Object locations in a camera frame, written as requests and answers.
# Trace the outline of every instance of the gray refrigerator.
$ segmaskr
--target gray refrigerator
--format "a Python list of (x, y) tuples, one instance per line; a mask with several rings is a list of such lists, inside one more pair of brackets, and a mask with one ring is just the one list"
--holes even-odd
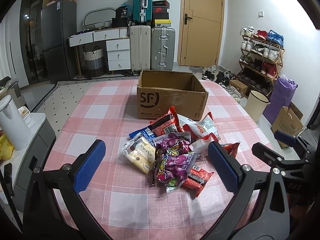
[(77, 75), (75, 52), (68, 42), (68, 37), (77, 32), (76, 11), (77, 4), (66, 0), (41, 10), (44, 59), (52, 83)]

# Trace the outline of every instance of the metal bolt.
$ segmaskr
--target metal bolt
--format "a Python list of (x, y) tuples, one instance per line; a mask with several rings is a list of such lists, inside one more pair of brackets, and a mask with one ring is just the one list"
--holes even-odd
[(69, 164), (69, 163), (63, 164), (63, 166), (62, 166), (62, 169), (64, 171), (68, 171), (68, 170), (70, 170), (70, 168), (71, 168), (71, 164)]
[(34, 172), (34, 173), (39, 173), (39, 172), (40, 172), (40, 168), (39, 168), (39, 167), (35, 167), (35, 168), (33, 169), (33, 172)]
[(245, 165), (242, 166), (242, 169), (244, 171), (249, 171), (249, 170), (251, 170), (251, 167), (248, 164), (245, 164)]
[(273, 171), (273, 173), (274, 173), (274, 174), (279, 174), (279, 173), (280, 173), (280, 171), (279, 171), (279, 169), (278, 169), (278, 168), (273, 168), (273, 170), (272, 170), (272, 171)]

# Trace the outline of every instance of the pink and white checkered tablecloth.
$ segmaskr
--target pink and white checkered tablecloth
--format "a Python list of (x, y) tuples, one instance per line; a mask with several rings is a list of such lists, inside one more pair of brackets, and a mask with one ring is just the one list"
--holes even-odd
[[(84, 203), (113, 239), (200, 239), (228, 205), (227, 192), (215, 173), (198, 198), (184, 189), (167, 194), (164, 187), (149, 187), (147, 176), (130, 163), (119, 150), (128, 134), (143, 128), (150, 120), (138, 119), (137, 80), (93, 83), (65, 123), (45, 165), (46, 170), (73, 163), (95, 139), (106, 144), (106, 155), (86, 191)], [(240, 141), (237, 160), (254, 170), (269, 167), (252, 155), (251, 147), (271, 144), (244, 109), (218, 84), (203, 81), (209, 92), (204, 111), (212, 112), (221, 135), (220, 143)], [(207, 160), (196, 162), (215, 171)], [(66, 221), (76, 227), (59, 192), (57, 200)], [(252, 209), (249, 206), (242, 222)]]

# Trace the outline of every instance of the purple bag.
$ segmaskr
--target purple bag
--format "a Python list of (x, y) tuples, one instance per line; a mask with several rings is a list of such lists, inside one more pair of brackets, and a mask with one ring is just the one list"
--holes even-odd
[(273, 92), (270, 96), (270, 104), (263, 111), (263, 115), (273, 124), (283, 106), (289, 106), (298, 85), (288, 80), (285, 75), (278, 77)]

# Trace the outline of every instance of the blue gripper pad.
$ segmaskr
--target blue gripper pad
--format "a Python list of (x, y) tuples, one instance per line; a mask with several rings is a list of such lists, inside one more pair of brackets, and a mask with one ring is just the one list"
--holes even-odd
[(281, 132), (279, 130), (275, 131), (274, 137), (276, 140), (288, 145), (289, 147), (295, 147), (295, 145), (298, 142), (295, 137), (292, 137), (291, 135)]
[(96, 140), (92, 146), (89, 148), (89, 152), (86, 152), (88, 156), (74, 175), (73, 187), (77, 194), (87, 189), (87, 186), (106, 153), (106, 144), (104, 141)]
[(237, 193), (238, 185), (242, 180), (241, 165), (238, 161), (216, 141), (209, 144), (208, 156), (227, 191)]

